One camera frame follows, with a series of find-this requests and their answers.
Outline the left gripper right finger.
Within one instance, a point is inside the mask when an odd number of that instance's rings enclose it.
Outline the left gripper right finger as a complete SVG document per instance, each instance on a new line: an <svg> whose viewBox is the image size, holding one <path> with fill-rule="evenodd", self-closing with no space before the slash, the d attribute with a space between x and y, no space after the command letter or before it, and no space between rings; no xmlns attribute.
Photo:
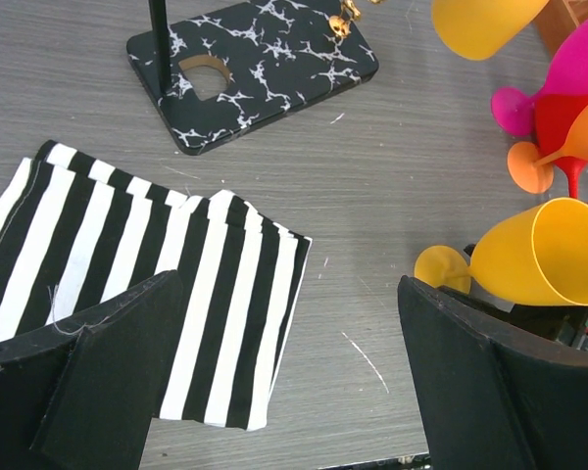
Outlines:
<svg viewBox="0 0 588 470"><path fill-rule="evenodd" d="M436 469L588 469L588 352L404 276L398 310Z"/></svg>

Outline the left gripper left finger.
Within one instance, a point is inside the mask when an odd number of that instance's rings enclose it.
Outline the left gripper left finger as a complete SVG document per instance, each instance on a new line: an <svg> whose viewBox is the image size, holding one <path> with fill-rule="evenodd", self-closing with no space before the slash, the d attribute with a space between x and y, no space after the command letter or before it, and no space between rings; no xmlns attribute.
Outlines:
<svg viewBox="0 0 588 470"><path fill-rule="evenodd" d="M157 274L0 343L0 469L136 469L183 323Z"/></svg>

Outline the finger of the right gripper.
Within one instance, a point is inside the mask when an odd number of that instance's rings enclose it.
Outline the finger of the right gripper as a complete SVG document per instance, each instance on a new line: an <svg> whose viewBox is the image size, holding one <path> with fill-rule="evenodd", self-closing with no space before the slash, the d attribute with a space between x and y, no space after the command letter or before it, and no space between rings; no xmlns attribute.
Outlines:
<svg viewBox="0 0 588 470"><path fill-rule="evenodd" d="M466 306L480 310L536 336L578 350L587 349L588 306L514 304L510 311L505 311L450 287L442 287L440 291Z"/></svg>

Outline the yellow plastic wine glass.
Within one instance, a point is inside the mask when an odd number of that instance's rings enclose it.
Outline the yellow plastic wine glass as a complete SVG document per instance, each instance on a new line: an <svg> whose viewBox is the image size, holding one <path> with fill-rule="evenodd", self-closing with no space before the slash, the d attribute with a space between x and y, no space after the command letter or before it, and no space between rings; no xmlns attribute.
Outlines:
<svg viewBox="0 0 588 470"><path fill-rule="evenodd" d="M434 0L433 27L443 44L471 61L491 58L544 9L547 0Z"/></svg>

